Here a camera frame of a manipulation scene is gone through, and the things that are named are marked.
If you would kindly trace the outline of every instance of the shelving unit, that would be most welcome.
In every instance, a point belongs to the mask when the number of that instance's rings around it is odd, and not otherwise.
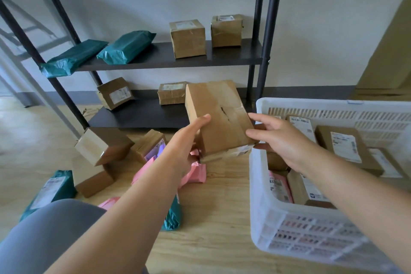
[[[65,26],[70,31],[70,36],[76,40],[75,43],[79,43],[80,40],[60,1],[52,1],[62,17]],[[207,41],[207,55],[175,59],[171,42],[153,43],[129,64],[108,65],[102,60],[92,58],[77,71],[90,72],[95,79],[96,84],[101,84],[101,80],[97,74],[97,71],[99,70],[110,71],[249,65],[247,96],[246,99],[243,100],[243,103],[248,111],[253,111],[253,100],[261,98],[264,91],[279,2],[280,0],[269,1],[264,41],[262,45],[259,42],[259,30],[263,0],[256,0],[252,38],[243,39],[241,47],[212,48],[211,41]],[[44,63],[38,50],[30,42],[25,32],[18,25],[17,21],[2,0],[0,0],[0,15],[6,21],[23,47],[27,50],[27,53],[34,59],[36,64],[40,65],[41,63]],[[255,65],[260,65],[260,69],[256,95],[255,98],[253,98],[252,90]],[[183,104],[160,106],[158,99],[136,99],[121,105],[113,111],[102,108],[90,122],[87,123],[67,92],[61,87],[58,80],[49,80],[84,128],[87,128],[88,126],[117,128],[181,128],[189,123]]]

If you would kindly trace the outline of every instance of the forearm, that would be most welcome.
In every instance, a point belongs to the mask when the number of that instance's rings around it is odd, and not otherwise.
[[[181,180],[170,160],[161,155],[46,273],[140,273]]]
[[[302,173],[387,256],[410,272],[411,195],[324,149],[311,152],[306,160]]]

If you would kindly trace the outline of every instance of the wooden floor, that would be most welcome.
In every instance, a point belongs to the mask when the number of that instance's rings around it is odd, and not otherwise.
[[[86,118],[96,106],[82,106]],[[75,122],[68,109],[62,111]],[[143,131],[127,132],[132,140]],[[70,169],[76,140],[46,107],[24,109],[0,98],[0,240],[44,182],[58,169]],[[141,164],[131,159],[111,165],[116,182],[84,199],[100,204],[121,196]],[[353,273],[340,267],[275,256],[258,250],[250,238],[248,155],[207,165],[207,182],[179,192],[180,230],[161,232],[147,262],[151,274],[172,273]]]

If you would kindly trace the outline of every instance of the plastic crate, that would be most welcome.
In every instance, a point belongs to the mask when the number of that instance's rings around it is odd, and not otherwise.
[[[368,146],[386,147],[409,173],[411,103],[262,98],[256,105],[258,113],[309,118],[314,128],[355,127]],[[396,271],[340,211],[277,200],[270,191],[264,150],[252,149],[249,162],[251,237],[260,250],[363,270]]]

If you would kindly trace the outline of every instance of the person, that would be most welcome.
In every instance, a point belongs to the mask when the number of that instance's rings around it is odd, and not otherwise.
[[[411,246],[409,193],[384,184],[319,147],[285,120],[254,113],[249,117],[261,122],[255,129],[246,131],[250,138],[265,142],[257,144],[256,149],[277,152],[291,168],[308,177],[403,271],[411,272],[411,261],[408,260]],[[57,211],[70,220],[66,209],[57,210],[58,203],[64,201],[51,203],[33,213],[17,225],[0,245],[2,273],[37,274],[43,273],[50,265],[46,274],[146,272],[145,263],[180,180],[194,161],[195,157],[189,153],[195,135],[210,120],[210,115],[205,115],[180,129],[149,171],[110,211],[86,214],[85,207],[81,210],[71,208],[69,211],[75,213],[77,223],[88,219],[72,228],[60,220],[62,225],[53,225],[56,220],[47,218]],[[77,202],[71,204],[79,207]],[[63,247],[59,246],[53,252],[56,245],[52,242],[67,231],[65,227],[69,231],[77,228],[73,233],[79,238],[66,239],[61,245]],[[52,256],[46,258],[44,255],[47,253]]]

